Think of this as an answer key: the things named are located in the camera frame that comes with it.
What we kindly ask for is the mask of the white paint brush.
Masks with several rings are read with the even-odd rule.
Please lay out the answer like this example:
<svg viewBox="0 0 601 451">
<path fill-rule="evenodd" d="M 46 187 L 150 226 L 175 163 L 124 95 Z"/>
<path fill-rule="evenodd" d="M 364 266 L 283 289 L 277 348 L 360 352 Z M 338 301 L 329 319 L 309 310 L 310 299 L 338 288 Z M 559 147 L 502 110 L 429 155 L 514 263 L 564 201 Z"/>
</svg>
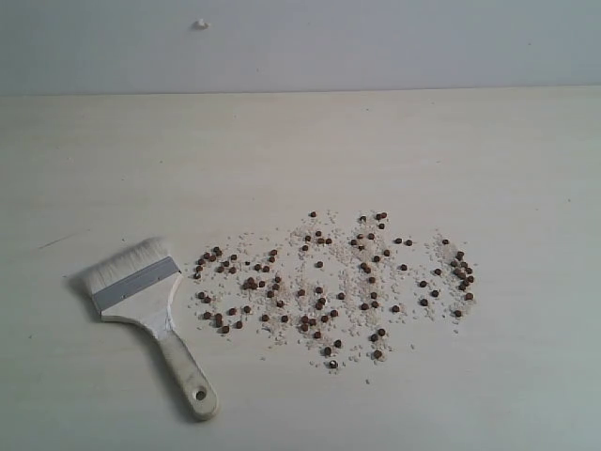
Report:
<svg viewBox="0 0 601 451">
<path fill-rule="evenodd" d="M 105 258 L 74 276 L 100 320 L 145 331 L 161 351 L 180 393 L 198 421 L 219 410 L 216 391 L 179 336 L 172 303 L 183 274 L 166 242 L 150 238 Z"/>
</svg>

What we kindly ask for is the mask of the beans and rice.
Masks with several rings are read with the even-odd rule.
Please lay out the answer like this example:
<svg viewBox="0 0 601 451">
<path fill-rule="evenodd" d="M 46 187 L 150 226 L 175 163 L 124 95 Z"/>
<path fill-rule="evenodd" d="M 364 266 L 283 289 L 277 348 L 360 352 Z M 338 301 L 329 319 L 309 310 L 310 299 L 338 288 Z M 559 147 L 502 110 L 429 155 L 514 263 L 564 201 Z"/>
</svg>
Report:
<svg viewBox="0 0 601 451">
<path fill-rule="evenodd" d="M 198 350 L 330 374 L 381 367 L 459 335 L 481 265 L 466 241 L 386 211 L 224 223 L 191 239 L 177 318 Z"/>
</svg>

